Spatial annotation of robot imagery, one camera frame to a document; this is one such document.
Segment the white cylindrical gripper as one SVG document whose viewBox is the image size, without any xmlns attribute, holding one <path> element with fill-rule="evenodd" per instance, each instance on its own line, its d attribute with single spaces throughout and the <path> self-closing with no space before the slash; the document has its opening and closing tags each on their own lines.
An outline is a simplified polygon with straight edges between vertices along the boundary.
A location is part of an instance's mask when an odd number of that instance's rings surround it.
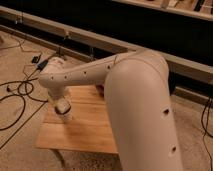
<svg viewBox="0 0 213 171">
<path fill-rule="evenodd" d="M 58 115 L 66 115 L 70 111 L 71 105 L 65 97 L 65 89 L 49 90 L 48 95 L 50 102 Z"/>
</svg>

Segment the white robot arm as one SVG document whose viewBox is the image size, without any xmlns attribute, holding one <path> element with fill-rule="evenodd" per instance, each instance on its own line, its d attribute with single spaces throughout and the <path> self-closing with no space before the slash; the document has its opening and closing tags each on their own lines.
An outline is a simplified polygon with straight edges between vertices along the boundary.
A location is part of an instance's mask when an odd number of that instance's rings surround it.
<svg viewBox="0 0 213 171">
<path fill-rule="evenodd" d="M 159 53 L 132 51 L 73 68 L 51 59 L 39 83 L 56 101 L 67 86 L 102 85 L 123 171 L 183 171 L 168 86 Z"/>
</svg>

